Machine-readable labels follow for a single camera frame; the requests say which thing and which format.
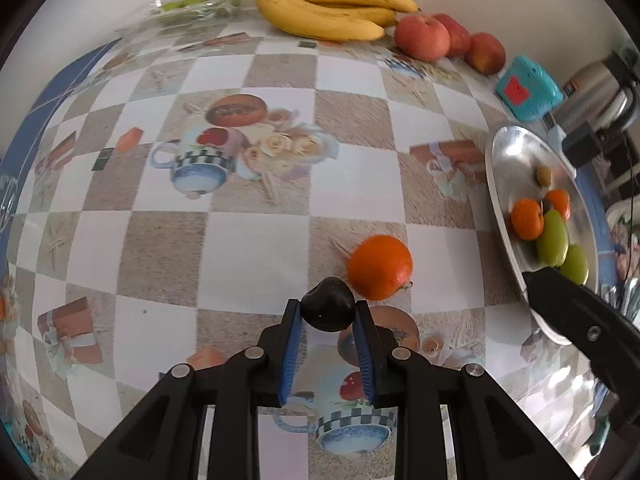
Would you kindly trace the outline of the clear bag green fruit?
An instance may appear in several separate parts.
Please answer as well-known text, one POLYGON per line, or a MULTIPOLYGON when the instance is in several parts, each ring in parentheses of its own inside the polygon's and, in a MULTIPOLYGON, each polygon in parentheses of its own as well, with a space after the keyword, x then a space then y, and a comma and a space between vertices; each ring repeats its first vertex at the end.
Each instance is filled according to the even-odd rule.
POLYGON ((149 14, 163 22, 171 20, 206 20, 237 14, 242 0, 154 0, 149 14))

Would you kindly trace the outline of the middle red apple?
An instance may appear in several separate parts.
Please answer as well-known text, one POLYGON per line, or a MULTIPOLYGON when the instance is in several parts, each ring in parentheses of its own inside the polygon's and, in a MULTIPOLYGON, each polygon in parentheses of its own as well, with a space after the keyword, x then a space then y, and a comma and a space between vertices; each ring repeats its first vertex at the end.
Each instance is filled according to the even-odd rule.
POLYGON ((471 47, 471 35, 468 30, 448 14, 434 14, 433 18, 443 24, 449 32, 449 49, 446 57, 457 58, 465 55, 471 47))

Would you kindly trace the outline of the green guava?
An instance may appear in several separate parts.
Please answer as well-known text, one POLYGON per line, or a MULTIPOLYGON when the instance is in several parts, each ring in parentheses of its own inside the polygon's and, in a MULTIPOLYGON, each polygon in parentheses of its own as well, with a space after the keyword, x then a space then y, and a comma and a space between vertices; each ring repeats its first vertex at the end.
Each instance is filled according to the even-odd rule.
POLYGON ((571 244, 568 246, 565 260, 559 266, 559 272, 574 284, 586 284, 589 276, 588 260, 579 245, 571 244))
POLYGON ((536 249, 540 262, 545 266, 562 266, 568 251, 566 224, 559 212, 549 210, 544 214, 544 229, 536 239, 536 249))

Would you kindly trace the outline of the large steel plate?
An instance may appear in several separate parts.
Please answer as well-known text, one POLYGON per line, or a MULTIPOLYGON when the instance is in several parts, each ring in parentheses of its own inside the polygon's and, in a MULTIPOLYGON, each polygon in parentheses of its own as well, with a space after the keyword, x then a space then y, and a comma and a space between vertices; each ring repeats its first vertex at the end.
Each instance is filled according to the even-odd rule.
POLYGON ((580 273, 586 288, 597 292, 599 259, 593 226, 559 155, 535 133, 509 124, 488 136, 485 167, 491 207, 521 300, 528 301, 527 273, 564 263, 580 273), (537 181, 541 167, 549 169, 552 188, 564 197, 559 212, 550 214, 544 208, 548 192, 537 181))

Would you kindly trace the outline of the steel thermos kettle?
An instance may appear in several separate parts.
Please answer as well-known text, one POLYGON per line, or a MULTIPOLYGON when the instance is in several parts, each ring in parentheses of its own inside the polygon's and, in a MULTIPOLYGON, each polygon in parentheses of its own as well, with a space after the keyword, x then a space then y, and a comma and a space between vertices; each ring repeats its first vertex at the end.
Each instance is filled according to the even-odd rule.
POLYGON ((583 124, 595 132, 623 131, 639 115, 639 79, 617 53, 578 70, 562 91, 552 116, 566 133, 583 124))

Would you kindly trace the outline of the black power adapter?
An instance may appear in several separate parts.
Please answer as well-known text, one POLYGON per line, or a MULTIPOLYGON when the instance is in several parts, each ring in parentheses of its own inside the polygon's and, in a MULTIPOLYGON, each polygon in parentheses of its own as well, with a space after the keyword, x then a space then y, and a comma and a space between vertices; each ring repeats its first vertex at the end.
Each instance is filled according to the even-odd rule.
POLYGON ((575 168, 580 168, 602 153, 602 142, 597 133, 586 122, 562 142, 562 151, 575 168))

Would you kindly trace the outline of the right red apple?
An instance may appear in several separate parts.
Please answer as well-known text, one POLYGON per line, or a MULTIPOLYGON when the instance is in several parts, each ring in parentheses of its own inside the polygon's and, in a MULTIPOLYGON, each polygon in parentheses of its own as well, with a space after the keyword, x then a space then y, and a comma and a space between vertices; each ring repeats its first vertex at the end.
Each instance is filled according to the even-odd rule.
POLYGON ((485 76, 495 75, 506 64, 506 49, 495 36, 488 32, 477 32, 471 36, 464 60, 477 73, 485 76))

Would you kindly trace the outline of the brown longan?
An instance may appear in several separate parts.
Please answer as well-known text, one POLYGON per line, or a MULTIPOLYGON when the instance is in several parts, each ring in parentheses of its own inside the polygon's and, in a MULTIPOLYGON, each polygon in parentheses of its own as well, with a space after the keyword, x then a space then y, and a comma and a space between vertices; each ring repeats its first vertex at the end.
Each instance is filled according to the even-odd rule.
POLYGON ((535 178, 541 188, 550 188, 553 181, 552 170, 547 166, 539 166, 536 169, 535 178))

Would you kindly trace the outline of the dark plum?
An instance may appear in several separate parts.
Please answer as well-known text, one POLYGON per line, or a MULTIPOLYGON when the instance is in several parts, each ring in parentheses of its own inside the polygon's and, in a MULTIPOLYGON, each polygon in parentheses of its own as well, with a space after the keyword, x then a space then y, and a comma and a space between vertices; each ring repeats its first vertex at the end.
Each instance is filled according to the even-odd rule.
POLYGON ((316 330, 337 333, 355 319, 356 299, 340 278, 324 278, 300 300, 300 315, 316 330))

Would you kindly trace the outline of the yellow banana bunch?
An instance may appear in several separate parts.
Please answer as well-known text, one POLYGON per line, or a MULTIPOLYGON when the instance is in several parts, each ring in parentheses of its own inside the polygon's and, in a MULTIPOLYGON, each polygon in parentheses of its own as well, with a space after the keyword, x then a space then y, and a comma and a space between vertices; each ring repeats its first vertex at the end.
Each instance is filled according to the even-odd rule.
POLYGON ((275 28, 300 38, 367 42, 385 36, 398 13, 419 10, 414 0, 255 0, 275 28))

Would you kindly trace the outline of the clear glass mug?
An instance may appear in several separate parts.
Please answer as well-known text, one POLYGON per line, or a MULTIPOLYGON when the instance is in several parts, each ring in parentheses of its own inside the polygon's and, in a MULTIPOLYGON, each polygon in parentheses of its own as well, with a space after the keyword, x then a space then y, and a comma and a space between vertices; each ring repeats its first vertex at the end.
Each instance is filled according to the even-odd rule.
POLYGON ((20 181, 17 177, 2 172, 0 178, 0 233, 3 233, 11 223, 19 198, 20 181))

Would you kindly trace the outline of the orange tangerine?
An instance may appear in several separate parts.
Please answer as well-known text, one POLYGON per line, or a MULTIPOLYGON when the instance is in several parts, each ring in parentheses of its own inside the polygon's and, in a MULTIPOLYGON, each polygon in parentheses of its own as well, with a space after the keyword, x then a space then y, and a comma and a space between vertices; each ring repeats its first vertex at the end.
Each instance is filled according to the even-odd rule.
POLYGON ((370 236, 347 259, 346 272, 358 295, 371 301, 385 300, 411 282, 412 255, 396 237, 370 236))
POLYGON ((564 188, 554 188, 546 193, 542 200, 544 212, 555 210, 564 221, 570 220, 570 193, 564 188))
POLYGON ((536 240, 544 230, 544 213, 540 203, 532 198, 521 198, 510 212, 511 226, 521 240, 536 240))

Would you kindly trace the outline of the red apple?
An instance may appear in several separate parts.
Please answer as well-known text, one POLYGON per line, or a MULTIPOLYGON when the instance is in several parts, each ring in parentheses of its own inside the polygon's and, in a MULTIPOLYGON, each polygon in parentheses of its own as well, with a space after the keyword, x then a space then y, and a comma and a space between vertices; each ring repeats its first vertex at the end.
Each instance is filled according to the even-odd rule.
POLYGON ((495 75, 506 64, 506 49, 495 36, 488 32, 477 32, 471 36, 464 60, 477 73, 485 76, 495 75))
POLYGON ((448 14, 434 14, 433 18, 443 24, 449 32, 449 49, 446 57, 457 58, 465 55, 471 47, 471 35, 468 30, 448 14))

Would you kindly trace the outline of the front pink apple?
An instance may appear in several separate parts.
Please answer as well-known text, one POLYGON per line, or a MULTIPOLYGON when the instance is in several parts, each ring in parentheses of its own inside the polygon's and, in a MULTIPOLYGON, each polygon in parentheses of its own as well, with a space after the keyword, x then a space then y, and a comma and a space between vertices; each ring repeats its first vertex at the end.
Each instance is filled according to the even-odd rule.
POLYGON ((450 35, 446 27, 429 15, 402 18, 394 32, 399 50, 418 61, 433 62, 449 51, 450 35))

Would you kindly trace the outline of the teal toy box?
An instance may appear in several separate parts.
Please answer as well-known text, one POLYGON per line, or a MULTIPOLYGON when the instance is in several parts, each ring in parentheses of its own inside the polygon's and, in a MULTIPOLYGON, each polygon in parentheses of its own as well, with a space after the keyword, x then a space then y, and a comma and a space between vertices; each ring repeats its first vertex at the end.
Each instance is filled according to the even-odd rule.
POLYGON ((537 62, 517 55, 498 80, 496 93, 520 122, 533 122, 564 99, 554 79, 537 62))

